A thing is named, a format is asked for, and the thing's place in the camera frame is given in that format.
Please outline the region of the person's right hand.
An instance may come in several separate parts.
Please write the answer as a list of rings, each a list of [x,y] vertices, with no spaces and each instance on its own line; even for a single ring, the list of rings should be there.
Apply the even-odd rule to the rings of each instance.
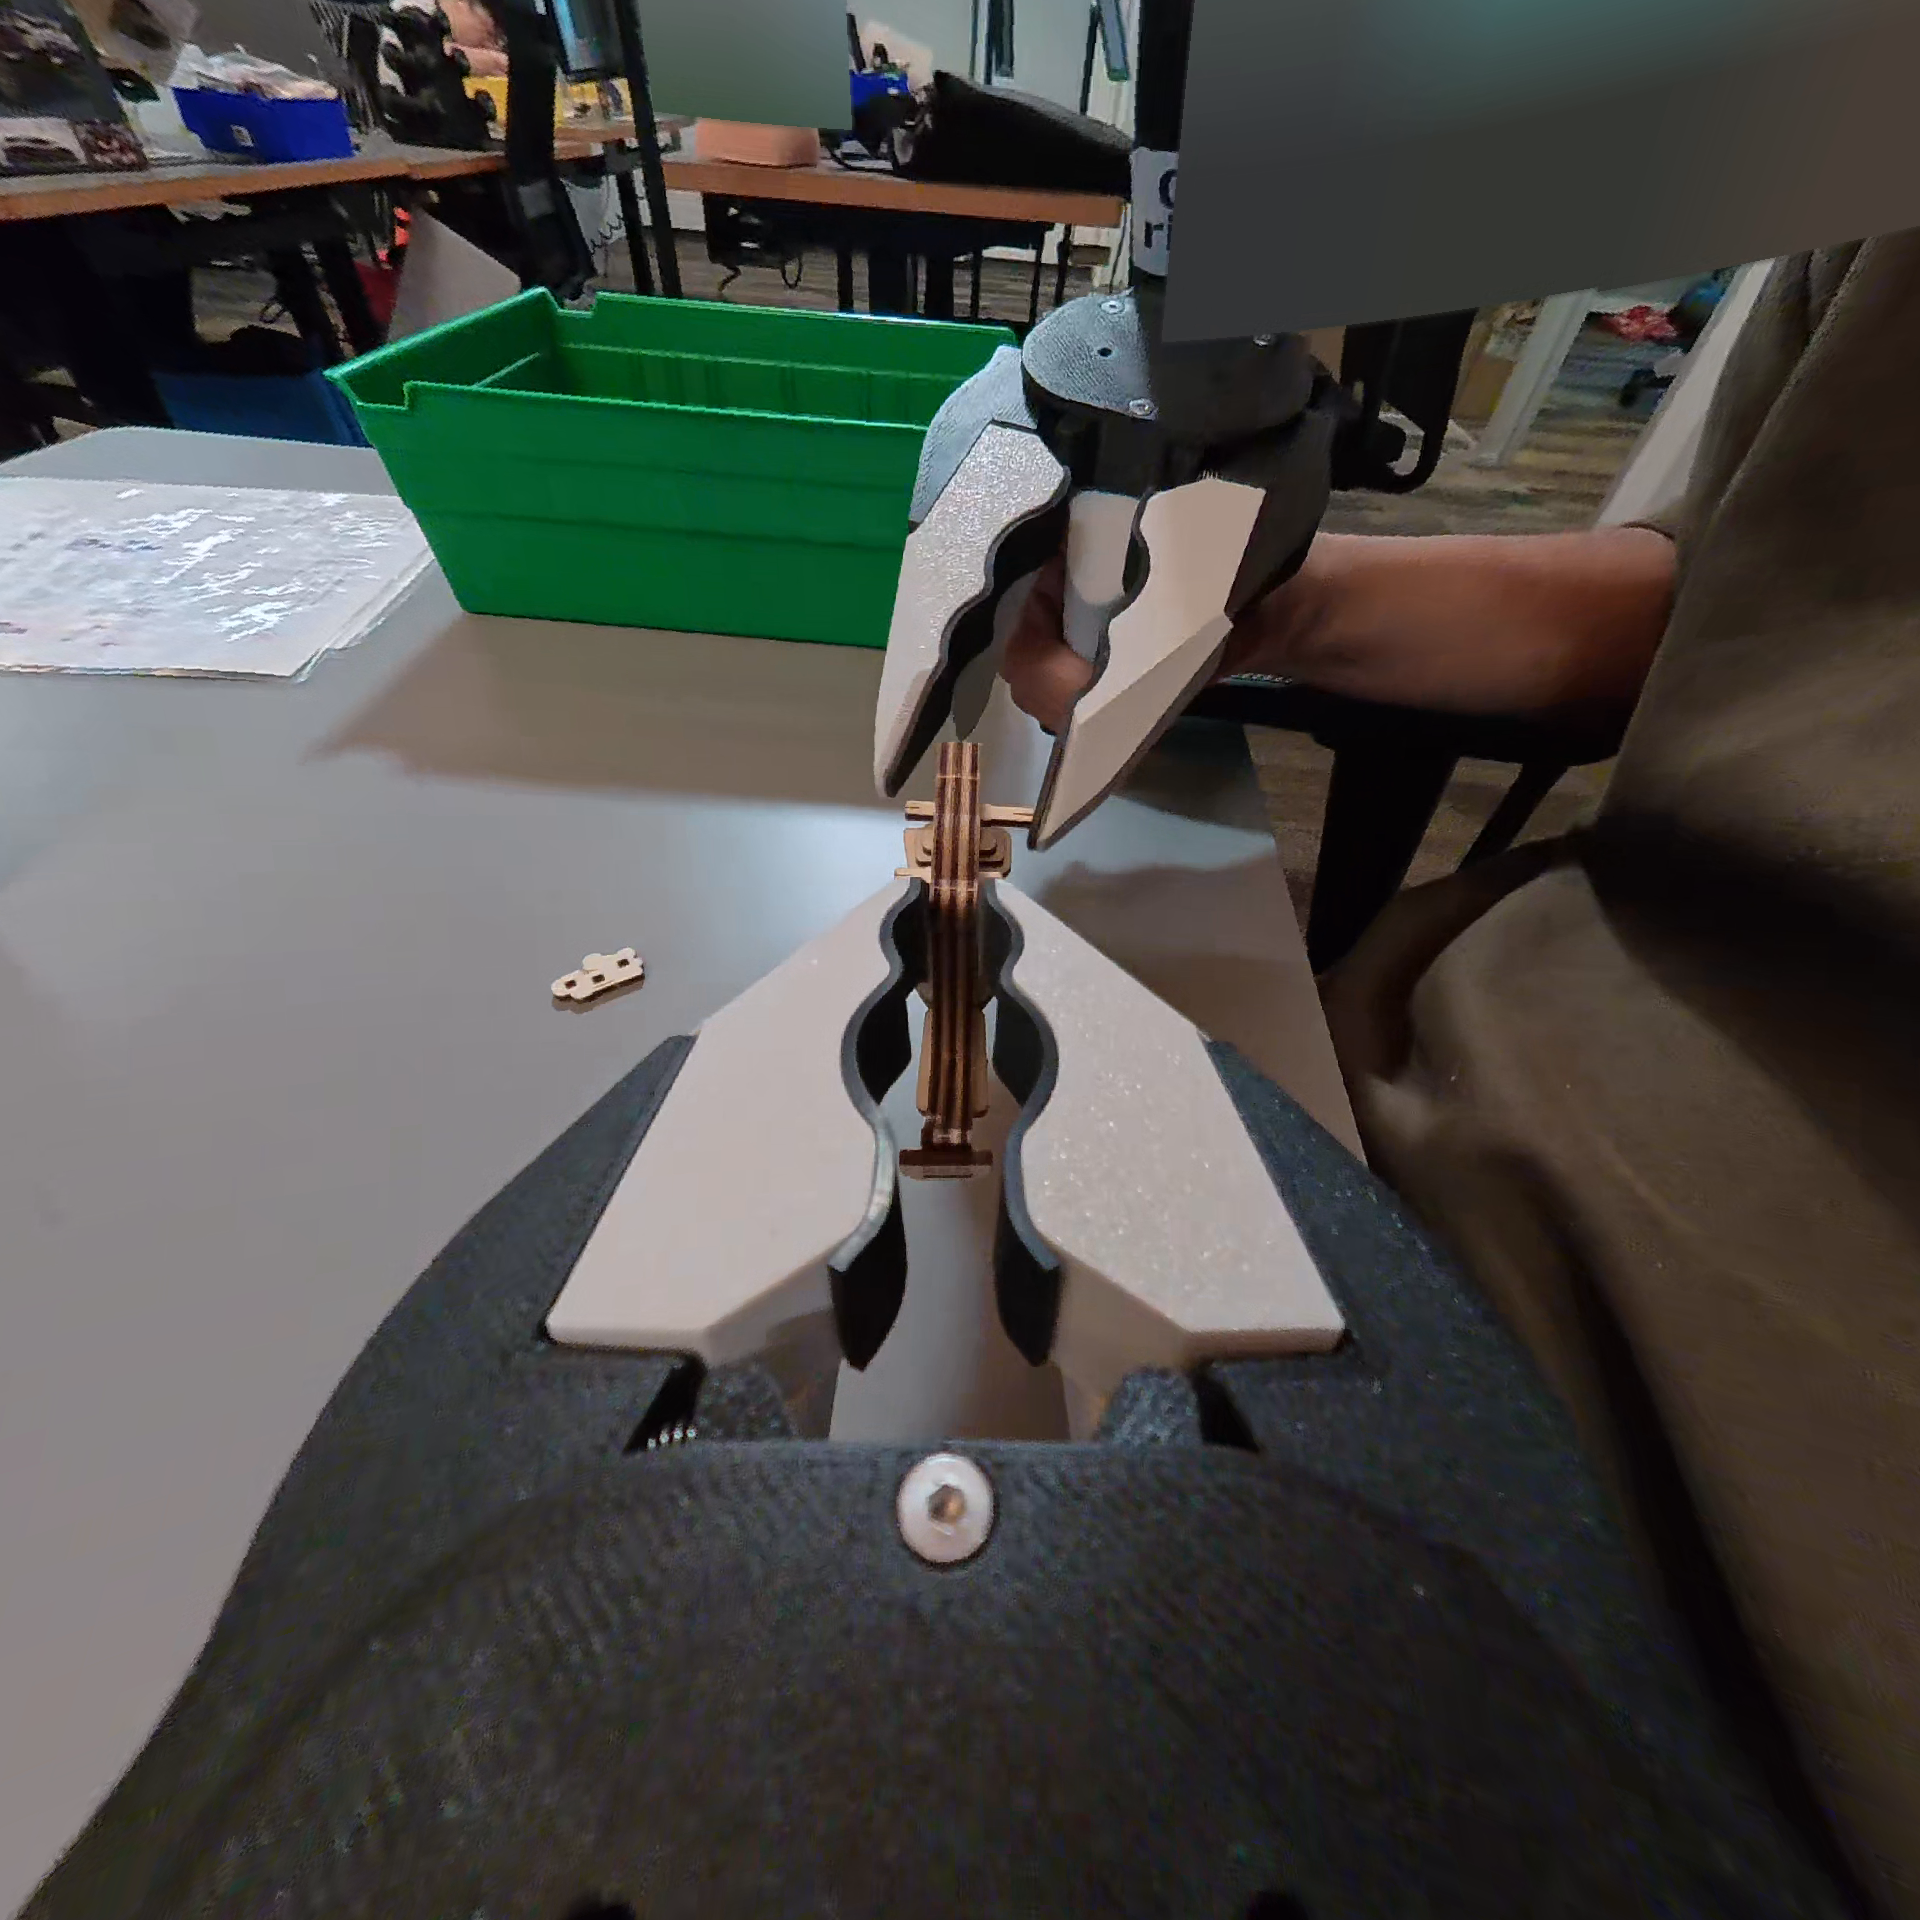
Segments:
[[[998,654],[998,677],[1015,708],[1047,735],[1059,735],[1071,721],[1097,668],[1079,657],[1066,635],[1066,554],[1054,555],[1022,583]]]

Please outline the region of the layered wooden puzzle model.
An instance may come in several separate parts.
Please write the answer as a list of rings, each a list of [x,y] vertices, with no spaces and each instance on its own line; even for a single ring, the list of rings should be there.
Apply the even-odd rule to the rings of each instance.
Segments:
[[[1015,839],[1034,825],[1031,807],[998,807],[980,796],[978,745],[939,748],[932,797],[905,809],[902,874],[918,879],[923,902],[925,1002],[918,1066],[918,1145],[901,1155],[913,1180],[967,1180],[991,1162],[973,1142],[973,1126],[990,1111],[988,1009],[994,971],[985,930],[983,889],[1015,865]]]

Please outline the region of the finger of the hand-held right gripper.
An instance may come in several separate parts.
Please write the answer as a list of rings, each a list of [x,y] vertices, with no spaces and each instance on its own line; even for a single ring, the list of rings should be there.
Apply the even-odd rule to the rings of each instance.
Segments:
[[[1028,829],[1034,850],[1084,823],[1211,678],[1262,507],[1265,489],[1235,479],[1194,479],[1146,499],[1137,517],[1142,581],[1110,617],[1101,662],[1052,749]]]
[[[1042,439],[1018,347],[998,347],[927,426],[873,724],[873,781],[902,796],[943,731],[988,711],[1002,621],[1066,540],[1069,468]]]

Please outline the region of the wooden-top table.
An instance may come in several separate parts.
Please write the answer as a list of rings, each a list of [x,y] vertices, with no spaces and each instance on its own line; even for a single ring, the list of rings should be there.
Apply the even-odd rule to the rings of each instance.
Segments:
[[[332,369],[382,347],[393,319],[369,290],[363,212],[476,212],[508,242],[519,285],[561,297],[591,282],[565,178],[613,147],[565,135],[547,180],[503,148],[383,143],[332,159],[190,159],[143,172],[5,178],[5,443],[62,426],[170,426],[155,366],[199,338],[190,276],[239,260],[271,276],[303,358]]]
[[[1124,218],[1124,198],[927,183],[839,159],[788,170],[665,156],[663,183],[701,198],[725,282],[757,268],[794,289],[822,257],[835,309],[925,319],[978,319],[985,254],[1011,249],[1031,257],[1025,325],[1038,323],[1044,283],[1054,302],[1067,294],[1071,235],[1116,234]]]

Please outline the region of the paper sheet in plastic sleeve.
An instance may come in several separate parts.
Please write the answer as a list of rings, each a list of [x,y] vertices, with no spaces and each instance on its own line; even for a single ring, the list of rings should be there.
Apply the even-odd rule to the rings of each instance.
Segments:
[[[430,563],[393,497],[6,478],[2,670],[297,681]]]

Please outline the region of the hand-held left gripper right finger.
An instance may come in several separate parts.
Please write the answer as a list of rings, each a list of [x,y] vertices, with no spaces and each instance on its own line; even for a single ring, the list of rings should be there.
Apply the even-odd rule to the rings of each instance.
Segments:
[[[994,1300],[1069,1436],[1140,1372],[1334,1351],[1343,1315],[1210,1037],[1013,884],[983,895],[983,939],[1015,1105]]]

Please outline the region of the grey desk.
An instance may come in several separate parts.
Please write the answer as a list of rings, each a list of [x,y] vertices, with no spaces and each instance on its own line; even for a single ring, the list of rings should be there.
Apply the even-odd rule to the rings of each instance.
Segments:
[[[430,1257],[660,1039],[893,867],[878,654],[465,615],[428,573],[297,685],[5,677],[5,1915],[193,1666],[332,1388]],[[1034,891],[1354,1137],[1242,735],[1165,735]],[[646,986],[549,1010],[634,942]],[[561,1657],[553,1733],[749,1786],[745,1733],[601,1674],[717,1570],[707,1455],[627,1452],[650,1383],[535,1366],[469,1452],[525,1535],[474,1631]]]

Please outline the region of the person's right forearm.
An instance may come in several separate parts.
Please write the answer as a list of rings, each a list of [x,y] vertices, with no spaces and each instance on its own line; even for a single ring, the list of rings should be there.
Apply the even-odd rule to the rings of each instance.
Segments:
[[[1674,609],[1675,546],[1574,535],[1330,535],[1235,621],[1220,678],[1469,716],[1618,714]]]

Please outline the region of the blue plastic bin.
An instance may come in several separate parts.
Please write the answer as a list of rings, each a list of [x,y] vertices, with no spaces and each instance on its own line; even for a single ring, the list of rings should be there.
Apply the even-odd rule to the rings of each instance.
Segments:
[[[222,157],[259,162],[348,159],[357,156],[339,91],[261,93],[231,87],[171,87],[183,127]]]

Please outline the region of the white card sheet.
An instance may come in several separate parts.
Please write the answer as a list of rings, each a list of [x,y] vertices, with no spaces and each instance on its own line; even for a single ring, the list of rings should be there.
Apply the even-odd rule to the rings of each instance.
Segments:
[[[389,345],[469,317],[521,293],[519,276],[431,212],[407,220],[389,319]]]

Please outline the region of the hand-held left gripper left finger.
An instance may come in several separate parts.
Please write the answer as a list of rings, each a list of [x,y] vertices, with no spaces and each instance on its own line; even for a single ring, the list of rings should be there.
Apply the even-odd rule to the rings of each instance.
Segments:
[[[905,1295],[901,926],[917,884],[893,878],[700,1027],[549,1310],[556,1345],[758,1365],[828,1436]]]

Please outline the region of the green plastic bin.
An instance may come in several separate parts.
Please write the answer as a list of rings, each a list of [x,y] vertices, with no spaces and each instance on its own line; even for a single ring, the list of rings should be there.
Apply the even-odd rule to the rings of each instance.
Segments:
[[[467,612],[873,652],[927,423],[1015,341],[529,290],[325,377]]]

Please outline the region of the black bag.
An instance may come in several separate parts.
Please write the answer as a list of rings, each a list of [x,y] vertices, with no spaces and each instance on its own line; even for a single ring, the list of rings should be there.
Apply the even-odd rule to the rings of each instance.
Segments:
[[[913,93],[892,156],[902,177],[948,186],[1119,198],[1132,183],[1132,137],[1119,127],[943,69]]]

